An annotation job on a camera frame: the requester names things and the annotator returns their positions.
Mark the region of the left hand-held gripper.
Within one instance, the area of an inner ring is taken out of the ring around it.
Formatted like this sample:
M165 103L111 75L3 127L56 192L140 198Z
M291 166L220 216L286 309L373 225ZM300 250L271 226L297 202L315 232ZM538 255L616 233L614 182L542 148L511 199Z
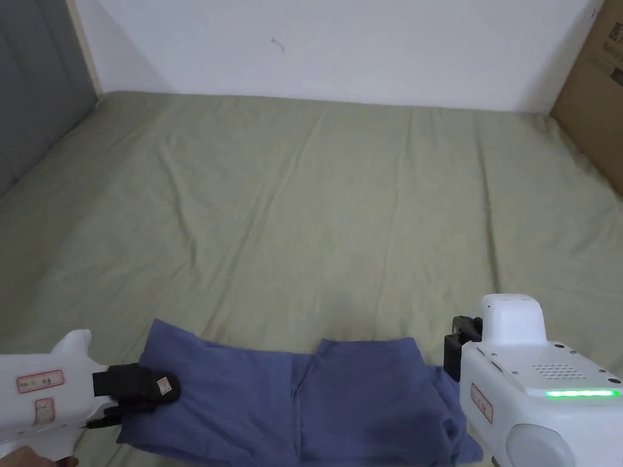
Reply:
M110 396L97 396L93 376L108 366L90 359L91 339L89 330L73 330L50 353L1 355L2 452L72 452L85 428L117 426L123 411L153 412L179 400L174 373L137 363L110 367Z

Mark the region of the person's left hand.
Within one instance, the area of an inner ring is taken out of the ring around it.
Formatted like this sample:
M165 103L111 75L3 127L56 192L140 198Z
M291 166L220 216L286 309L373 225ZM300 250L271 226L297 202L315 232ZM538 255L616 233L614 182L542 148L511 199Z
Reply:
M38 455L28 446L23 446L1 458L1 467L55 467L78 466L79 460L75 457L53 461Z

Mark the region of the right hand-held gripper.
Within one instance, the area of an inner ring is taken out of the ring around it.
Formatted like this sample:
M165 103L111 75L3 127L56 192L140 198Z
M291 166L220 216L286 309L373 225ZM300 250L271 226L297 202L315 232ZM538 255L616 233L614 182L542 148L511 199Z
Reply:
M522 294L489 294L456 316L444 370L498 466L621 466L622 377L546 335Z

